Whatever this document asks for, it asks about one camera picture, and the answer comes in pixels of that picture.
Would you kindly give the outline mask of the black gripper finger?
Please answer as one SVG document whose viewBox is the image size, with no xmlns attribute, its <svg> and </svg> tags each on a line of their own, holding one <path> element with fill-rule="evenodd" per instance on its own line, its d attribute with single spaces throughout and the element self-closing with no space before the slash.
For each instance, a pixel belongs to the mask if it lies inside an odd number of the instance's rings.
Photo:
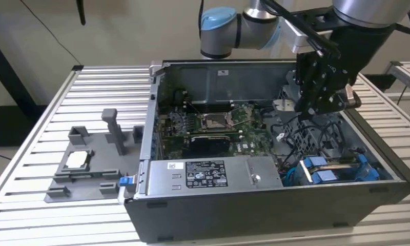
<svg viewBox="0 0 410 246">
<path fill-rule="evenodd" d="M 295 111 L 299 113 L 299 120 L 308 118 L 308 104 L 311 103 L 308 93 L 312 90 L 312 78 L 316 72 L 318 56 L 315 52 L 300 53 L 296 55 L 295 80 L 299 85 L 299 98 L 295 105 Z"/>
<path fill-rule="evenodd" d="M 315 114 L 326 114 L 343 110 L 344 105 L 344 88 L 332 90 L 331 88 L 318 87 L 314 96 L 314 112 Z"/>
</svg>

